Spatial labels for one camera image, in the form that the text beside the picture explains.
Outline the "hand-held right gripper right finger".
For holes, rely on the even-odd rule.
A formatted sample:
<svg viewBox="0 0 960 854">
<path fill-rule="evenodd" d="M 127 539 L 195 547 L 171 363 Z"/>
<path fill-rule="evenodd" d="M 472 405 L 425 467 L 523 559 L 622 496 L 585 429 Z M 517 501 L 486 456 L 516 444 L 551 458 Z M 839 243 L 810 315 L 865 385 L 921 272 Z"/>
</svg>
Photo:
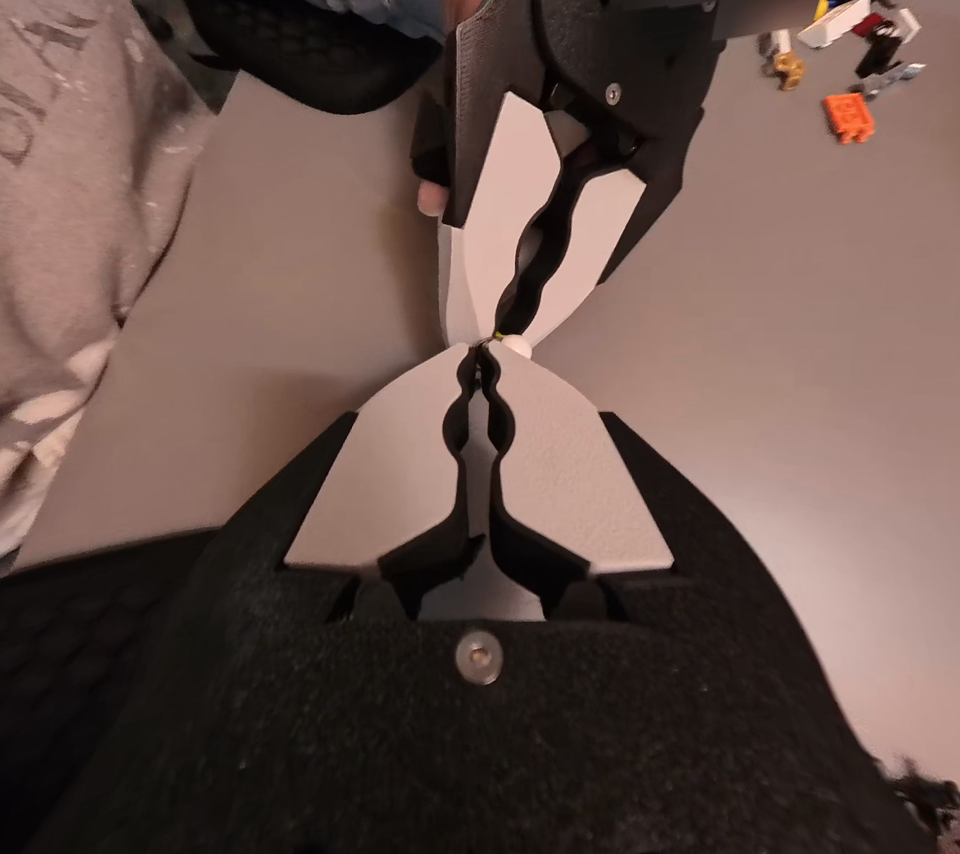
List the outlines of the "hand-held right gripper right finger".
<svg viewBox="0 0 960 854">
<path fill-rule="evenodd" d="M 502 341 L 484 346 L 496 451 L 489 535 L 518 583 L 668 570 L 673 553 L 607 425 L 579 390 Z"/>
</svg>

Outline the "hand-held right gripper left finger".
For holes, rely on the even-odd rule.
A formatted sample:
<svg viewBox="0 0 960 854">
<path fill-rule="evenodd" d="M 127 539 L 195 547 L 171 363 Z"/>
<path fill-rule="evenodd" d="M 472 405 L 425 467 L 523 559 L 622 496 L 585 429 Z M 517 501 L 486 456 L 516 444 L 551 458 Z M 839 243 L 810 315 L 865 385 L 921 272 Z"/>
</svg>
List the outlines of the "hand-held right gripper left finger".
<svg viewBox="0 0 960 854">
<path fill-rule="evenodd" d="M 433 583 L 471 552 L 462 456 L 476 353 L 460 343 L 357 411 L 287 550 L 294 568 Z"/>
</svg>

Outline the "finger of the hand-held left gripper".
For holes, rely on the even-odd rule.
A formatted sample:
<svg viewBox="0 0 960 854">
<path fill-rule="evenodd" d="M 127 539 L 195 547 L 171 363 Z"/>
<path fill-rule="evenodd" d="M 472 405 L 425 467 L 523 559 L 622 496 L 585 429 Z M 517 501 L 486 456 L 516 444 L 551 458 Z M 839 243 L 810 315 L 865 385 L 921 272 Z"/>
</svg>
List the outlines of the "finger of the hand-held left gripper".
<svg viewBox="0 0 960 854">
<path fill-rule="evenodd" d="M 447 345 L 497 329 L 522 235 L 554 194 L 562 158 L 541 109 L 504 94 L 464 224 L 438 224 L 438 314 Z"/>
<path fill-rule="evenodd" d="M 538 245 L 516 278 L 499 334 L 538 343 L 566 322 L 600 283 L 645 188 L 632 172 L 562 177 L 534 222 Z"/>
</svg>

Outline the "pile of lego pieces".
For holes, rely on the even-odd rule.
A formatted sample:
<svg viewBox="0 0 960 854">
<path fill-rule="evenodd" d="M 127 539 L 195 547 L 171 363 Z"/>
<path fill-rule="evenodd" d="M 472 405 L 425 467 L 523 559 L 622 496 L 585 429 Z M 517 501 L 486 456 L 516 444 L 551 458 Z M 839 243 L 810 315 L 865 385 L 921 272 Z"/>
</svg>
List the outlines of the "pile of lego pieces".
<svg viewBox="0 0 960 854">
<path fill-rule="evenodd" d="M 779 29 L 761 33 L 757 50 L 762 73 L 775 80 L 778 90 L 796 90 L 806 63 L 797 47 L 822 52 L 847 36 L 864 44 L 854 69 L 854 82 L 845 92 L 826 95 L 822 113 L 826 126 L 841 145 L 863 144 L 875 133 L 870 104 L 888 90 L 916 80 L 927 68 L 901 59 L 904 47 L 920 33 L 913 11 L 894 0 L 818 0 L 814 19 L 796 33 Z"/>
</svg>

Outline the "black round cushion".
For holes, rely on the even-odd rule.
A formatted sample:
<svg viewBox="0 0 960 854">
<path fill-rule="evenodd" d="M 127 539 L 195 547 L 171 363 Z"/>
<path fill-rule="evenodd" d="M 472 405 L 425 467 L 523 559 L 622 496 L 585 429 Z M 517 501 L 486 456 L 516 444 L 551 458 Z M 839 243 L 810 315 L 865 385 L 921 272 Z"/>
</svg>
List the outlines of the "black round cushion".
<svg viewBox="0 0 960 854">
<path fill-rule="evenodd" d="M 334 115 L 391 104 L 443 51 L 352 12 L 304 0 L 135 0 L 152 37 L 214 113 L 247 75 L 287 98 Z"/>
</svg>

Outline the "person's grey sweatshirt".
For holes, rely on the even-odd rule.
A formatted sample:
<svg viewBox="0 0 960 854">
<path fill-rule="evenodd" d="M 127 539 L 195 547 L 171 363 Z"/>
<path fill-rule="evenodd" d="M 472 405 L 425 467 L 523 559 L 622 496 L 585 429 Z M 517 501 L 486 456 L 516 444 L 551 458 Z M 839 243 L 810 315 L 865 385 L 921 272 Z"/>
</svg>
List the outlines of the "person's grey sweatshirt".
<svg viewBox="0 0 960 854">
<path fill-rule="evenodd" d="M 1 0 L 1 555 L 36 522 L 213 116 L 131 0 Z"/>
</svg>

